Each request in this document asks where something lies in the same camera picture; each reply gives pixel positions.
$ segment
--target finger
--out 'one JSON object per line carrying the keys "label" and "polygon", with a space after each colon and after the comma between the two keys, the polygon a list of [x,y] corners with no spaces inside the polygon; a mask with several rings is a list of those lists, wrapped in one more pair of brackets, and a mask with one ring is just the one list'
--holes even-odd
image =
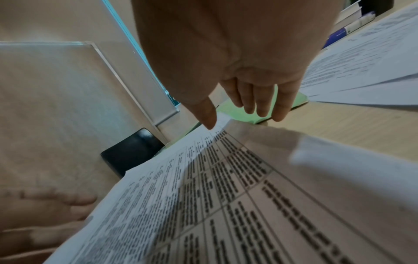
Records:
{"label": "finger", "polygon": [[95,205],[67,205],[54,200],[0,199],[0,231],[42,227],[85,219]]}
{"label": "finger", "polygon": [[238,93],[238,88],[236,86],[237,79],[232,78],[229,80],[222,80],[219,83],[225,90],[226,94],[231,98],[231,101],[236,107],[243,107],[243,102],[241,101],[241,96]]}
{"label": "finger", "polygon": [[0,264],[42,264],[49,258],[49,256],[51,256],[52,253],[52,251],[46,251],[28,254],[25,256],[0,258]]}
{"label": "finger", "polygon": [[59,247],[83,225],[79,221],[71,226],[4,231],[0,233],[0,257]]}
{"label": "finger", "polygon": [[85,205],[92,204],[97,200],[94,194],[76,194],[57,191],[55,188],[13,188],[6,187],[0,189],[0,197],[18,199],[57,199],[66,204]]}
{"label": "finger", "polygon": [[271,117],[274,121],[283,120],[292,109],[301,80],[278,85],[277,99]]}
{"label": "finger", "polygon": [[183,104],[196,119],[207,129],[212,129],[216,124],[216,108],[209,97],[206,97],[198,104]]}
{"label": "finger", "polygon": [[241,100],[243,102],[245,112],[247,114],[254,113],[254,109],[256,108],[256,105],[254,101],[253,85],[238,80],[237,88],[238,88],[239,95],[241,96]]}
{"label": "finger", "polygon": [[271,99],[274,94],[274,86],[254,86],[254,99],[257,104],[257,114],[259,117],[265,117],[270,112]]}

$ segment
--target table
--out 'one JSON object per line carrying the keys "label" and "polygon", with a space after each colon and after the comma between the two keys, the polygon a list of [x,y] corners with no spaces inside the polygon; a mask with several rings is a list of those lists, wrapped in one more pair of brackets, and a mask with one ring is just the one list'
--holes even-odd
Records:
{"label": "table", "polygon": [[[376,20],[407,6],[414,0],[395,0],[392,10]],[[418,162],[418,107],[382,108],[309,102],[276,123],[261,125],[286,128],[343,144],[357,146]]]}

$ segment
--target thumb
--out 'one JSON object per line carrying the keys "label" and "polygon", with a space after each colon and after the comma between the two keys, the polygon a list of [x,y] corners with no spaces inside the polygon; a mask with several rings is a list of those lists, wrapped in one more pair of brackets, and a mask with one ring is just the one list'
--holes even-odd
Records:
{"label": "thumb", "polygon": [[216,108],[209,97],[197,104],[183,104],[196,119],[207,129],[212,129],[216,124]]}

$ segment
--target black object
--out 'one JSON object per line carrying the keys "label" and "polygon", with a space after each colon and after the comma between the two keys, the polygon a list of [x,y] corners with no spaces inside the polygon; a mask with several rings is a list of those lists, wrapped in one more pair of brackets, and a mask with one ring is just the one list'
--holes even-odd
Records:
{"label": "black object", "polygon": [[363,15],[374,11],[378,16],[393,8],[394,0],[361,0],[360,5]]}
{"label": "black object", "polygon": [[148,160],[164,147],[164,144],[146,128],[106,149],[100,155],[120,177]]}

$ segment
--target wooden desk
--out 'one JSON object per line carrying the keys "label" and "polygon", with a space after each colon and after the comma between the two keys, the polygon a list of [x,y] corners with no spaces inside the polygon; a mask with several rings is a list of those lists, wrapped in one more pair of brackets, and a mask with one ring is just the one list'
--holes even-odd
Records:
{"label": "wooden desk", "polygon": [[[395,7],[377,20],[407,6],[414,0],[395,0]],[[418,162],[417,109],[309,102],[289,113],[286,119],[263,125],[296,130],[343,144],[366,148]]]}

